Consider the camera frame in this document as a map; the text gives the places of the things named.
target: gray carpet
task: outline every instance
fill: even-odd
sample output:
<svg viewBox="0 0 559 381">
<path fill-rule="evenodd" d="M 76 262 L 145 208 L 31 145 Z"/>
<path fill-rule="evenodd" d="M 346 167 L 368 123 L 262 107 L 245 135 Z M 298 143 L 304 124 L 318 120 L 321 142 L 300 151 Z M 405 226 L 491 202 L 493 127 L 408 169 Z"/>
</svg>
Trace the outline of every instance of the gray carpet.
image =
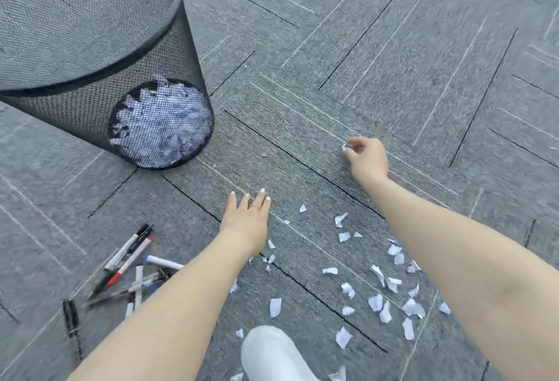
<svg viewBox="0 0 559 381">
<path fill-rule="evenodd" d="M 559 268 L 558 5 L 185 0 L 216 130 L 199 158 L 165 172 L 138 170 L 0 104 L 0 379 L 68 376 L 75 363 L 60 302 L 82 303 L 143 221 L 155 223 L 159 255 L 187 263 L 216 234 L 229 191 L 261 187 L 275 200 L 277 259 L 270 273 L 260 258 L 243 269 L 199 380 L 238 373 L 235 331 L 259 324 L 284 329 L 323 380 L 341 364 L 349 380 L 500 379 L 456 320 L 437 310 L 442 298 L 429 280 L 392 264 L 391 229 L 340 149 L 356 134 L 380 137 L 396 182 Z M 332 222 L 344 212 L 344 226 L 364 238 L 338 242 Z M 383 291 L 390 324 L 367 304 L 379 291 L 372 264 L 403 279 L 400 293 Z M 339 275 L 324 276 L 329 266 Z M 417 283 L 428 315 L 414 319 L 410 342 L 399 308 Z M 283 299 L 275 320 L 272 297 Z M 355 314 L 343 316 L 343 306 Z M 86 353 L 122 321 L 124 307 L 82 314 Z M 335 343 L 342 326 L 354 335 L 345 350 Z"/>
</svg>

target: mesh side of trash can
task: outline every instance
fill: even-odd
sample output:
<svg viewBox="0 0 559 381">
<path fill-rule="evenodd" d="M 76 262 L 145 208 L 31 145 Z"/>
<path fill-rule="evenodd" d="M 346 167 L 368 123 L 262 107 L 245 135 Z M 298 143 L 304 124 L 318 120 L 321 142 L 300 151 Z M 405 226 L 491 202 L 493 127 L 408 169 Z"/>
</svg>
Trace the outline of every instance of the mesh side of trash can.
<svg viewBox="0 0 559 381">
<path fill-rule="evenodd" d="M 9 66 L 0 74 L 0 100 L 140 167 L 169 168 L 192 159 L 213 132 L 213 111 L 183 0 L 156 1 L 164 6 L 155 6 L 158 15 L 140 8 L 145 0 L 120 3 L 138 7 L 122 10 L 120 23 L 130 26 L 116 34 L 113 25 L 100 26 L 101 41 L 82 49 L 70 44 L 62 56 L 52 57 L 52 49 L 37 54 L 45 61 L 35 63 L 36 71 Z M 136 11 L 150 20 L 141 24 Z M 123 29 L 136 31 L 134 24 L 134 41 L 123 38 Z M 49 59 L 57 64 L 50 73 Z"/>
</svg>

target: person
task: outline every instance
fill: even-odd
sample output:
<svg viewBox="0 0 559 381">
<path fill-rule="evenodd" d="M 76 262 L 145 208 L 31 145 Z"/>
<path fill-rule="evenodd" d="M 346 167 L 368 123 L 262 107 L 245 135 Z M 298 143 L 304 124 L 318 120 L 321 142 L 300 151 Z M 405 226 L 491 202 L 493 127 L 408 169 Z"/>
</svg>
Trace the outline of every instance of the person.
<svg viewBox="0 0 559 381">
<path fill-rule="evenodd" d="M 501 376 L 558 379 L 559 272 L 510 238 L 389 180 L 378 139 L 354 137 L 348 144 L 344 152 L 354 179 Z M 237 205 L 231 193 L 212 243 L 68 380 L 195 380 L 231 285 L 264 247 L 271 204 L 264 190 L 252 204 L 245 195 Z M 157 347 L 130 348 L 135 343 Z M 317 380 L 289 337 L 274 327 L 250 331 L 241 361 L 250 381 Z"/>
</svg>

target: trash can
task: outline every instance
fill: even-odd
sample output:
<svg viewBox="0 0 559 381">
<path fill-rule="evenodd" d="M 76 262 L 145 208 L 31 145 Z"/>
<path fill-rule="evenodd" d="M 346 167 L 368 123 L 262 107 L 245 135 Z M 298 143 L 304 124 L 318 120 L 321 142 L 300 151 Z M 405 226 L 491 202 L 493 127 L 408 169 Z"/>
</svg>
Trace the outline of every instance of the trash can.
<svg viewBox="0 0 559 381">
<path fill-rule="evenodd" d="M 0 100 L 143 168 L 213 132 L 183 0 L 0 0 Z"/>
</svg>

